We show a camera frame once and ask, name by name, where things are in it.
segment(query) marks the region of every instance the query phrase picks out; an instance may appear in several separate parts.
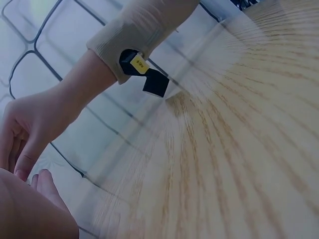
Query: wooden table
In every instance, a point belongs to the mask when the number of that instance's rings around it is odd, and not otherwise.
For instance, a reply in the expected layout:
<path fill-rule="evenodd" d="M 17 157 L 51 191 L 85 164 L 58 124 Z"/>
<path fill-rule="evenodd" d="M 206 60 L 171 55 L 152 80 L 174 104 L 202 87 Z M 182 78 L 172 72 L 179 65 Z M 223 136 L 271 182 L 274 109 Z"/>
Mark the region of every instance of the wooden table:
<path fill-rule="evenodd" d="M 106 238 L 319 238 L 319 2 L 216 26 L 69 205 Z M 85 202 L 91 202 L 89 208 Z"/>

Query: sweater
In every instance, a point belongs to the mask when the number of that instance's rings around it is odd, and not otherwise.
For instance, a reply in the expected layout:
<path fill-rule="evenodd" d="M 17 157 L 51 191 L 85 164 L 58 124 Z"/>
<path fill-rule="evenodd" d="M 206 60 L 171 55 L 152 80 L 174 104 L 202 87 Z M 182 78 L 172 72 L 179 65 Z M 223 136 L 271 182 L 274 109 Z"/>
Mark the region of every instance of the sweater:
<path fill-rule="evenodd" d="M 112 70 L 119 84 L 130 76 L 120 66 L 121 53 L 137 50 L 146 60 L 152 51 L 195 10 L 200 0 L 131 0 L 119 15 L 87 42 Z"/>

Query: wrist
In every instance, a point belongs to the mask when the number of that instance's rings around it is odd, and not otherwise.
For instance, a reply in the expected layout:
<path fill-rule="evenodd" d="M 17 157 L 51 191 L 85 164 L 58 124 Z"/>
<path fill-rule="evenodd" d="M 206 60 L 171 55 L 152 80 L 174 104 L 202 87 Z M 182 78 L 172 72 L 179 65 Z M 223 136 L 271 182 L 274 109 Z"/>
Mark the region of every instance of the wrist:
<path fill-rule="evenodd" d="M 110 68 L 91 50 L 76 63 L 54 91 L 57 97 L 77 111 L 116 82 Z"/>

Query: skin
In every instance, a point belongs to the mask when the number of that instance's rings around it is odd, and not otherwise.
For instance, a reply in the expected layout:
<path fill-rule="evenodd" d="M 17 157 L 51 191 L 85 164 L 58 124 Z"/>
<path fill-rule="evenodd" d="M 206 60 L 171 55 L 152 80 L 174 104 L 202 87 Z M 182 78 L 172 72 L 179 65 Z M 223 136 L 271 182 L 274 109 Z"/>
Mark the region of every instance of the skin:
<path fill-rule="evenodd" d="M 0 168 L 26 181 L 46 146 L 115 82 L 110 68 L 88 50 L 57 86 L 10 102 L 0 128 Z"/>
<path fill-rule="evenodd" d="M 40 172 L 31 187 L 25 181 L 46 146 L 115 82 L 110 68 L 88 50 L 57 86 L 7 105 L 0 127 L 1 238 L 78 238 L 51 174 Z"/>
<path fill-rule="evenodd" d="M 1 238 L 79 238 L 77 224 L 48 170 L 36 174 L 29 186 L 0 169 L 0 188 Z"/>

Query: yellow label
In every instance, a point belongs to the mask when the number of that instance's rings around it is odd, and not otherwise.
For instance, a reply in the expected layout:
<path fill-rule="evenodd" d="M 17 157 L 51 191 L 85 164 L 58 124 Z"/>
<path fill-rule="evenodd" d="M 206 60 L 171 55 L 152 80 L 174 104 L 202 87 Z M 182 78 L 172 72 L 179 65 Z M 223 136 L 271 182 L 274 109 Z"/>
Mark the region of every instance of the yellow label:
<path fill-rule="evenodd" d="M 142 75 L 150 68 L 143 57 L 139 54 L 132 59 L 131 65 Z"/>

